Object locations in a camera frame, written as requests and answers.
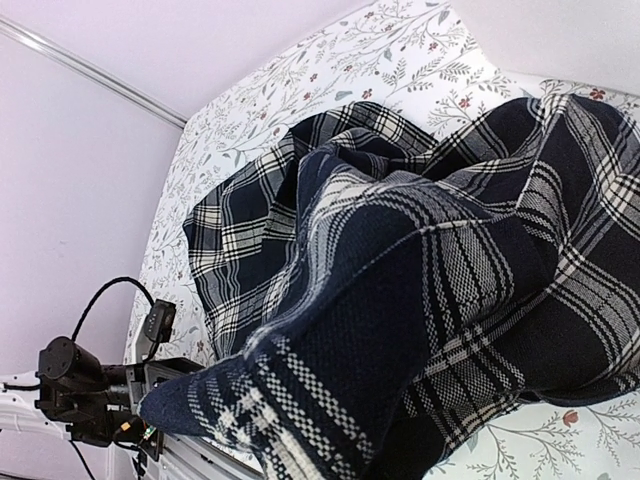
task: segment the red flower pattern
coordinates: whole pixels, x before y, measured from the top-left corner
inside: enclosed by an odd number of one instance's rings
[[[598,90],[597,88],[591,90],[591,93],[589,94],[592,100],[602,100],[605,95],[606,92],[604,90]]]
[[[575,410],[569,410],[562,416],[562,423],[564,423],[566,427],[570,427],[574,423],[578,423],[578,412]]]

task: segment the floral wallpaper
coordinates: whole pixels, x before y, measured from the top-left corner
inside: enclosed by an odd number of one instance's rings
[[[370,100],[442,138],[511,98],[554,93],[608,102],[640,118],[640,99],[631,95],[501,72],[446,2],[380,0],[275,57],[194,115],[181,138],[140,274],[154,295],[178,305],[171,342],[160,355],[188,356],[204,365],[216,361],[189,272],[182,222],[216,184],[273,145],[290,125]],[[129,343],[145,308],[136,297]],[[640,478],[639,402],[640,394],[631,394],[579,409],[522,407],[491,422],[426,478]]]

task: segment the black cable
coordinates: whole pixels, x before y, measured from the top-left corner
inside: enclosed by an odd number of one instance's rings
[[[40,390],[40,385],[29,385],[27,387],[23,385],[9,385],[8,383],[4,383],[3,385],[3,390],[14,390],[16,392],[33,392],[35,390]]]
[[[78,454],[78,458],[82,462],[82,465],[84,466],[84,469],[87,471],[87,474],[89,475],[89,478],[91,480],[96,480],[96,477],[93,476],[93,473],[91,472],[91,469],[89,468],[89,465],[87,465],[87,461],[84,459],[84,455],[82,455],[82,452],[80,451],[78,446],[75,443],[73,443],[73,440],[69,440],[69,443],[71,444],[73,449]]]
[[[153,302],[153,297],[151,296],[149,291],[146,288],[144,288],[144,285],[142,285],[135,278],[117,277],[117,278],[114,278],[113,280],[109,280],[102,287],[100,287],[100,290],[98,290],[95,293],[95,295],[93,296],[91,301],[89,301],[89,304],[87,305],[87,307],[84,309],[84,312],[82,312],[82,315],[80,316],[80,320],[78,320],[78,324],[76,325],[76,329],[73,331],[73,335],[71,335],[71,340],[73,340],[75,342],[76,339],[78,338],[78,334],[80,333],[80,329],[82,328],[82,324],[86,320],[87,315],[89,314],[89,312],[93,308],[93,305],[96,303],[96,301],[100,298],[100,296],[105,291],[107,291],[110,287],[112,287],[113,285],[116,285],[118,283],[124,283],[124,282],[128,282],[128,283],[131,283],[132,285],[135,285],[138,288],[138,290],[140,290],[144,294],[144,296],[147,298],[147,301],[149,302],[149,305],[151,305],[153,307],[153,303],[154,303]]]
[[[158,353],[158,348],[159,347],[160,347],[160,343],[153,342],[151,344],[151,348],[149,349],[149,355],[147,355],[146,358],[144,360],[142,360],[142,363],[147,363],[148,361],[153,359],[153,357],[156,355],[156,353]]]

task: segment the ceiling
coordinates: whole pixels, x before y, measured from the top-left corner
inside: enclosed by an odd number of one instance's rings
[[[1,0],[0,14],[189,117],[370,0]]]

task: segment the navy blue plaid fabric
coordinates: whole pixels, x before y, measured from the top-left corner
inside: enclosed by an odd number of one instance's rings
[[[268,478],[421,478],[524,401],[640,380],[640,142],[575,96],[440,143],[355,103],[292,128],[185,224],[218,363],[141,416]]]

